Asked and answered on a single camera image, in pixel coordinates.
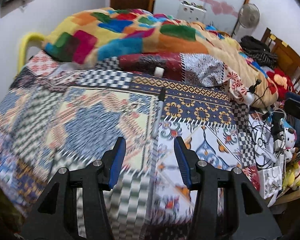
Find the red plush toy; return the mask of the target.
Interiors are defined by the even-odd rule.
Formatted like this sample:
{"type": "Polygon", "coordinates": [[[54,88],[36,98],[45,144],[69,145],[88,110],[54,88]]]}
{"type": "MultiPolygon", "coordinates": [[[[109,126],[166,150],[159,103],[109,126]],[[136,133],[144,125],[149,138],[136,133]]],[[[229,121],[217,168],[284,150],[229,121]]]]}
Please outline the red plush toy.
{"type": "Polygon", "coordinates": [[[286,75],[280,68],[275,68],[274,70],[267,71],[267,75],[277,87],[279,101],[285,100],[286,93],[295,93],[295,89],[290,77],[286,75]]]}

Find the yellow plush toy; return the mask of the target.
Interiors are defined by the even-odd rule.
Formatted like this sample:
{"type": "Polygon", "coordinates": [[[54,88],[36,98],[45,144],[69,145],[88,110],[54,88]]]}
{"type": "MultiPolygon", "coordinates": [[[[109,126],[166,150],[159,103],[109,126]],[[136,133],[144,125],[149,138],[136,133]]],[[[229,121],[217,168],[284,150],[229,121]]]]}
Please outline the yellow plush toy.
{"type": "Polygon", "coordinates": [[[293,190],[297,191],[300,189],[300,164],[294,163],[289,167],[287,172],[287,186],[293,190]]]}

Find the white pump bottle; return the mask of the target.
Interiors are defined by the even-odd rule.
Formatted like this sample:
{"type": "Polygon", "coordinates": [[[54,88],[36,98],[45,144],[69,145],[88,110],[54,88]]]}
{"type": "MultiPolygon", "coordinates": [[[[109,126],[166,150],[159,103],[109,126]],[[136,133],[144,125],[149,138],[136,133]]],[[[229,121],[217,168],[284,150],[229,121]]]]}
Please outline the white pump bottle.
{"type": "Polygon", "coordinates": [[[261,80],[257,79],[254,85],[251,85],[247,90],[247,104],[252,105],[256,99],[256,89],[257,86],[261,84],[261,80]]]}

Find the patterned patchwork bed cover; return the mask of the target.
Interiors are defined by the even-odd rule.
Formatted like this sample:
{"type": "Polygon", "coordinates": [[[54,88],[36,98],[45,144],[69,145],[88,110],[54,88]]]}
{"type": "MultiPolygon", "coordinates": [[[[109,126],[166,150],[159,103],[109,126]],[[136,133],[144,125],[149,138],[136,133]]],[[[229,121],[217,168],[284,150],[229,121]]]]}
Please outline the patterned patchwork bed cover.
{"type": "Polygon", "coordinates": [[[242,168],[259,188],[247,118],[247,106],[219,83],[202,88],[123,72],[115,57],[83,69],[40,51],[0,102],[0,226],[20,235],[59,168],[84,168],[124,137],[119,181],[104,195],[115,239],[184,239],[197,194],[181,180],[175,138],[217,168],[242,168]]]}

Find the white standing fan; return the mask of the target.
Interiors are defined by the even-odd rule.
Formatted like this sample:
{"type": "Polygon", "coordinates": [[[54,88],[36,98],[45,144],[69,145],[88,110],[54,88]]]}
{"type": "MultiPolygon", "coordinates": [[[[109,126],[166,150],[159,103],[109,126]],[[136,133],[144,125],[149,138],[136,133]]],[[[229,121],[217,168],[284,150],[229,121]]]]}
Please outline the white standing fan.
{"type": "Polygon", "coordinates": [[[239,10],[237,23],[232,33],[232,37],[237,35],[240,27],[252,29],[258,25],[259,21],[260,11],[258,7],[253,3],[245,3],[239,10]]]}

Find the colourful patchwork fleece blanket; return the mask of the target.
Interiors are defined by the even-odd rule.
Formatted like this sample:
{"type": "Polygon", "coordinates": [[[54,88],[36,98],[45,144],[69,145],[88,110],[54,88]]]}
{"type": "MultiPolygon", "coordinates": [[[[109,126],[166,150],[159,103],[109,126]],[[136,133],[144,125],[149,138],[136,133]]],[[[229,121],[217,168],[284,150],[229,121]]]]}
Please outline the colourful patchwork fleece blanket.
{"type": "Polygon", "coordinates": [[[142,9],[78,12],[45,38],[43,48],[59,61],[79,64],[132,54],[207,54],[224,63],[225,81],[237,101],[247,104],[247,90],[257,79],[261,84],[251,106],[267,107],[278,99],[275,83],[227,33],[142,9]]]}

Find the white bottle cap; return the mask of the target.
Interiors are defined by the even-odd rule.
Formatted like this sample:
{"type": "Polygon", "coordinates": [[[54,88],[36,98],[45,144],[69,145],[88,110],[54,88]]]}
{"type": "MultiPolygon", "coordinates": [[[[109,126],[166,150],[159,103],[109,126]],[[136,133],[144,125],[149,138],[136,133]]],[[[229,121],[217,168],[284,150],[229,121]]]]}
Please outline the white bottle cap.
{"type": "Polygon", "coordinates": [[[164,71],[165,71],[164,68],[156,67],[155,70],[154,70],[154,76],[155,77],[163,77],[164,71]]]}

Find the white small cabinet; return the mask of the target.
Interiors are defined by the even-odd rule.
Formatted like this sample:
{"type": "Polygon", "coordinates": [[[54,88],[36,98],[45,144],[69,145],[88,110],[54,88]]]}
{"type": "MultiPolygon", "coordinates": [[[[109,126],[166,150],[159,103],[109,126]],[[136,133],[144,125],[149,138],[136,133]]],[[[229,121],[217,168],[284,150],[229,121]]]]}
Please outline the white small cabinet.
{"type": "Polygon", "coordinates": [[[202,5],[182,1],[179,5],[176,18],[187,22],[203,22],[206,9],[202,5]]]}

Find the white kitty plush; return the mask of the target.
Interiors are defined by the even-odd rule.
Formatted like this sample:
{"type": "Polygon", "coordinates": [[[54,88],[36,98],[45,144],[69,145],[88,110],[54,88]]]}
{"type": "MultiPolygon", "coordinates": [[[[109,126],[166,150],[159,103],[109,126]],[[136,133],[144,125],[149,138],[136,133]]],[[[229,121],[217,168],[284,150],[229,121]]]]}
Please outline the white kitty plush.
{"type": "Polygon", "coordinates": [[[296,143],[296,131],[291,127],[284,128],[284,147],[283,147],[283,155],[285,157],[285,161],[287,163],[291,162],[294,154],[297,152],[297,148],[295,147],[296,143]]]}

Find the wooden headboard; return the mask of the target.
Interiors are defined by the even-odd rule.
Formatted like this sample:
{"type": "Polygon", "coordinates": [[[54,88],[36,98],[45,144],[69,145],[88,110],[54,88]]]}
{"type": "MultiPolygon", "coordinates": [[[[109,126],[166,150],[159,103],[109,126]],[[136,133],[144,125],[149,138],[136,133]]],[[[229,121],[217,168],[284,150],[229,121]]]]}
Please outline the wooden headboard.
{"type": "Polygon", "coordinates": [[[300,95],[300,56],[286,42],[276,37],[266,28],[261,42],[267,44],[270,51],[277,55],[278,67],[290,77],[294,89],[300,95]]]}

